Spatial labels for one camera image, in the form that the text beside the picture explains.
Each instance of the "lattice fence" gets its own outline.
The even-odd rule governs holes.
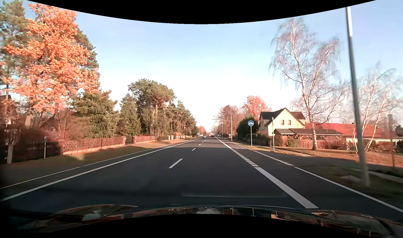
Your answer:
[[[95,138],[86,139],[81,141],[59,141],[62,152],[82,150],[82,149],[92,149],[97,147],[106,147],[119,144],[125,144],[124,137],[114,137],[114,138]]]
[[[134,136],[134,143],[155,140],[157,140],[157,136]]]

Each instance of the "roof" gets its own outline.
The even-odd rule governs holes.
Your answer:
[[[263,120],[272,120],[272,118],[276,118],[285,109],[286,108],[278,111],[262,111],[260,113],[260,117],[262,117]]]
[[[278,111],[262,111],[260,113],[260,116],[264,120],[269,120],[264,126],[268,126],[270,123],[272,123],[272,118],[277,118],[279,114],[281,114],[284,110],[287,110],[301,125],[304,126],[304,123],[302,123],[300,120],[305,120],[305,117],[303,113],[299,111],[291,112],[287,108],[280,109]]]
[[[311,128],[311,123],[306,123],[306,128]],[[355,127],[353,124],[340,124],[340,123],[315,123],[315,128],[317,129],[334,129],[343,133],[346,136],[353,136],[355,134]],[[372,137],[374,131],[374,125],[366,124],[363,132],[363,137]],[[388,133],[384,129],[377,128],[375,133],[375,138],[388,137]]]
[[[306,120],[301,111],[292,111],[291,114],[294,116],[295,119]]]
[[[290,128],[296,135],[312,135],[313,130],[310,128]],[[317,136],[343,136],[344,134],[334,129],[316,129]]]
[[[290,129],[275,129],[274,133],[278,135],[295,135]]]

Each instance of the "road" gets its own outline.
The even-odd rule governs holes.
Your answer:
[[[296,167],[288,154],[199,138],[3,188],[15,210],[56,212],[96,204],[264,205],[352,211],[403,221],[403,210]]]

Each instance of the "white house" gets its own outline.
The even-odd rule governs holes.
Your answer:
[[[287,108],[278,111],[262,111],[260,113],[259,131],[264,135],[271,136],[273,134],[272,126],[273,129],[304,128],[305,120],[303,113],[291,112]]]

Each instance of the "car hood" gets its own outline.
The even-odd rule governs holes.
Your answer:
[[[364,214],[324,209],[292,209],[257,205],[167,205],[140,208],[133,205],[92,205],[62,210],[19,227],[19,233],[46,233],[67,228],[144,216],[175,214],[226,214],[259,216],[331,227],[372,237],[403,238],[403,224]]]

